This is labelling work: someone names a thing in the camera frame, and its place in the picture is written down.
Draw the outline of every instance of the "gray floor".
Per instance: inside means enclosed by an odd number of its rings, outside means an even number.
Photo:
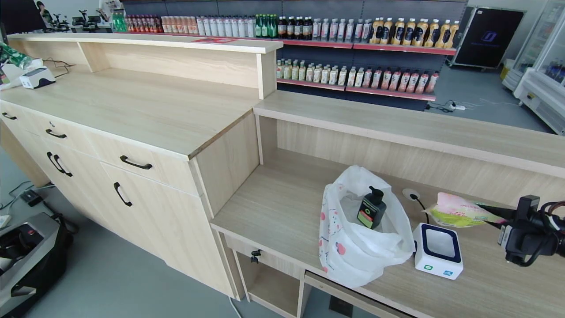
[[[497,73],[445,67],[436,93],[441,104],[453,99],[479,105],[473,110],[447,114],[449,116],[549,132],[525,108],[480,100],[517,104],[511,93],[502,89]],[[9,190],[25,180],[25,175],[0,148],[1,202],[8,202]],[[156,257],[82,217],[56,188],[41,190],[40,194],[58,212],[77,222],[81,230],[69,252],[67,273],[33,307],[27,318],[236,317],[226,296],[167,267]],[[12,222],[45,211],[42,205],[30,208],[18,200],[11,208]],[[304,317],[343,317],[329,311],[328,305],[328,294],[312,290]],[[279,317],[256,303],[242,301],[236,302],[236,306],[244,318]],[[365,317],[374,316],[355,308],[354,318]]]

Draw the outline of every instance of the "logo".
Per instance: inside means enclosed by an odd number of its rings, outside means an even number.
[[[483,35],[483,37],[481,38],[481,41],[492,42],[492,41],[494,41],[494,39],[496,38],[497,35],[498,35],[498,33],[495,32],[495,31],[486,31],[485,34]]]

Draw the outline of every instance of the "light wood countertop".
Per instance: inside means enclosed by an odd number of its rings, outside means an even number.
[[[282,91],[254,113],[565,178],[565,138],[543,132]]]
[[[203,49],[265,54],[283,46],[279,41],[236,40],[223,44],[195,42],[205,37],[197,36],[162,36],[159,34],[127,33],[31,33],[8,36],[8,40],[34,42],[86,42],[167,46],[171,48]]]
[[[212,228],[325,277],[318,257],[321,198],[325,185],[345,169],[342,164],[279,149],[220,210],[211,221]],[[412,228],[425,222],[425,216],[416,202],[403,197],[402,189],[416,189],[425,206],[445,191],[380,176],[392,186]],[[416,270],[410,258],[385,268],[381,277],[356,291],[416,317],[563,315],[559,279],[563,259],[541,256],[531,267],[522,268],[506,262],[495,227],[485,224],[455,230],[464,264],[455,281]]]
[[[77,65],[55,84],[8,89],[1,98],[192,158],[250,112],[255,96],[253,88]]]

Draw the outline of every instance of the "checkout counter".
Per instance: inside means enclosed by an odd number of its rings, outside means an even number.
[[[455,281],[416,270],[410,258],[351,290],[327,279],[318,257],[324,187],[347,166],[391,184],[415,228],[425,216],[404,188],[426,206],[438,192],[501,207],[529,194],[563,200],[560,136],[277,91],[282,42],[9,40],[30,56],[75,64],[55,84],[2,92],[2,120],[23,148],[79,211],[211,288],[297,318],[312,287],[379,317],[565,312],[563,260],[507,263],[489,225],[457,229],[465,267]]]

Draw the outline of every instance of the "display cooler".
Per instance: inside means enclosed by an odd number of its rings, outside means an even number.
[[[553,29],[564,14],[565,1],[548,1],[540,15],[536,25],[528,35],[524,45],[520,49],[514,66],[510,69],[502,84],[513,91],[518,86],[518,82],[524,75],[526,68],[532,67],[541,50],[547,43]]]
[[[525,70],[514,96],[536,113],[555,133],[565,135],[565,15],[547,37],[539,57]]]

